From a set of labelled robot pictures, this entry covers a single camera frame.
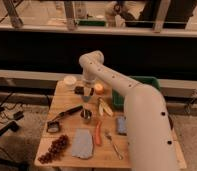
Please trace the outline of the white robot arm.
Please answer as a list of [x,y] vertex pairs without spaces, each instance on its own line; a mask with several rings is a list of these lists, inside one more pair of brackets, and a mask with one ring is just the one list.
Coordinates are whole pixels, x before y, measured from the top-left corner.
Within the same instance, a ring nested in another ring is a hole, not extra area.
[[101,51],[79,58],[83,81],[95,78],[124,97],[128,151],[133,171],[179,171],[166,102],[159,90],[103,65]]

